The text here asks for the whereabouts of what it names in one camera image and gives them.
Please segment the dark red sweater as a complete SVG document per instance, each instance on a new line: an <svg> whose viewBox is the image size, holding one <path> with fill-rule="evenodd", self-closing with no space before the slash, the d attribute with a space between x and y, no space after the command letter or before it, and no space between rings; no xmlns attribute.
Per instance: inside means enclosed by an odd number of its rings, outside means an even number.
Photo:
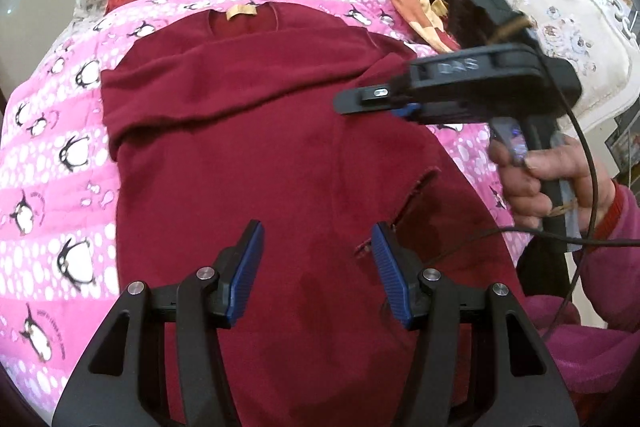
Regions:
<svg viewBox="0 0 640 427"><path fill-rule="evenodd" d="M494 217L430 130L333 108L411 59L397 40L273 3L192 14L101 76L122 283L178 283L248 221L264 225L246 312L220 338L244 425L392 421L416 337L383 306L375 223L450 280L518 286Z"/></svg>

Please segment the orange cartoon blanket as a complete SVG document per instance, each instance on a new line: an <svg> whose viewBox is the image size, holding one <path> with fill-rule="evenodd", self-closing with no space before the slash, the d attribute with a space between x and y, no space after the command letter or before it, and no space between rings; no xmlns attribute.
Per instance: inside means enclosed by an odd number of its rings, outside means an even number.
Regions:
<svg viewBox="0 0 640 427"><path fill-rule="evenodd" d="M445 28L448 8L442 0L390 0L412 31L438 54L460 50Z"/></svg>

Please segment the white upholstered chair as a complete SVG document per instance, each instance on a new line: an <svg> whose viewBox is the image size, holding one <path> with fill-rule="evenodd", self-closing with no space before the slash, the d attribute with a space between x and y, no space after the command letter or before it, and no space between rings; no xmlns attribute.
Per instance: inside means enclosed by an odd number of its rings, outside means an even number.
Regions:
<svg viewBox="0 0 640 427"><path fill-rule="evenodd" d="M639 96L639 45L623 0L506 0L529 16L544 53L572 64L582 84L574 106L590 131Z"/></svg>

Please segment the pink penguin blanket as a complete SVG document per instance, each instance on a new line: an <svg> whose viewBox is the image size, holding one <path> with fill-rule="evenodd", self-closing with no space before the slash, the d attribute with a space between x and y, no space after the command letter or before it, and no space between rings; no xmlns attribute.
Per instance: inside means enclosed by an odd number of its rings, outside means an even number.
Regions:
<svg viewBox="0 0 640 427"><path fill-rule="evenodd" d="M1 139L1 360L30 402L52 410L122 288L116 251L120 176L108 149L101 76L134 43L192 14L249 16L306 6L413 42L390 0L141 0L55 48L9 103ZM482 124L430 130L483 199L510 221Z"/></svg>

